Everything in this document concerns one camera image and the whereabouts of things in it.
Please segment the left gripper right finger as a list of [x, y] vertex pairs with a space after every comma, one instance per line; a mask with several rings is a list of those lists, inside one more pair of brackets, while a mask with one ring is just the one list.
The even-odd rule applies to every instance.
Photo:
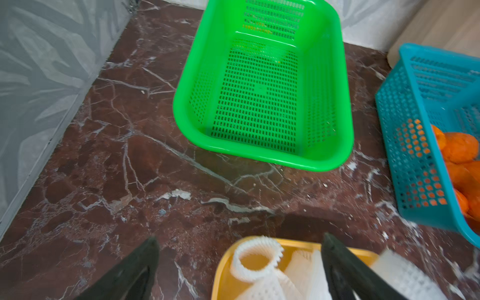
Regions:
[[405, 299], [330, 233], [324, 234], [321, 257], [332, 299]]

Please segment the teal plastic basket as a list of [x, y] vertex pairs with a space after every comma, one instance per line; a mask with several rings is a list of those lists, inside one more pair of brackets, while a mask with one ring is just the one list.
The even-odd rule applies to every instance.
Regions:
[[406, 43], [375, 100], [400, 215], [479, 246], [480, 229], [461, 212], [434, 129], [480, 135], [480, 60]]

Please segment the green plastic basket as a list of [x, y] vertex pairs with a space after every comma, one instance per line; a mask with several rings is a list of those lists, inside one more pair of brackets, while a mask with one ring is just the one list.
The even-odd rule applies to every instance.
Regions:
[[354, 127], [340, 17], [326, 1], [210, 1], [173, 113], [209, 151], [325, 172]]

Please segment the netted orange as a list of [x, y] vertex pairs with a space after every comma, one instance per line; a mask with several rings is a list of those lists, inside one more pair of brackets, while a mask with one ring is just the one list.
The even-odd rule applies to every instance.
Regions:
[[462, 132], [442, 132], [432, 125], [437, 145], [445, 161], [463, 164], [474, 161], [480, 152], [480, 142]]

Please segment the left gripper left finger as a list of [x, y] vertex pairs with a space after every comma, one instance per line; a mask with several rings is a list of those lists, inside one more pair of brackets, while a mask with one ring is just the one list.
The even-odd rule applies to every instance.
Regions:
[[131, 254], [110, 269], [78, 300], [148, 300], [160, 259], [160, 245], [147, 238]]

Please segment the potted white flower plant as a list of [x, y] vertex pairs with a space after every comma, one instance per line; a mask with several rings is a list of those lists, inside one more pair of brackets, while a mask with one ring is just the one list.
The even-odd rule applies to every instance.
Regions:
[[431, 46], [468, 56], [480, 56], [480, 2], [426, 1], [387, 53], [391, 68], [405, 43]]

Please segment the yellow plastic tray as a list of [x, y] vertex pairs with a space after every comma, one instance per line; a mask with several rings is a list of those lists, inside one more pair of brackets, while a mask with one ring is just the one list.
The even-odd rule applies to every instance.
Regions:
[[[251, 236], [245, 237], [231, 246], [222, 257], [221, 262], [216, 271], [214, 286], [212, 291], [212, 298], [214, 300], [236, 300], [236, 298], [243, 292], [246, 291], [249, 287], [253, 285], [252, 283], [242, 282], [236, 279], [230, 272], [231, 261], [235, 252], [235, 249], [242, 242], [251, 240], [257, 237], [265, 236]], [[297, 250], [309, 251], [319, 250], [321, 252], [321, 245], [313, 242], [304, 242], [304, 241], [293, 241], [288, 239], [277, 239], [276, 240], [283, 248], [283, 257], [278, 264], [276, 270], [282, 271], [285, 274], [286, 267], [291, 261], [292, 254]]]

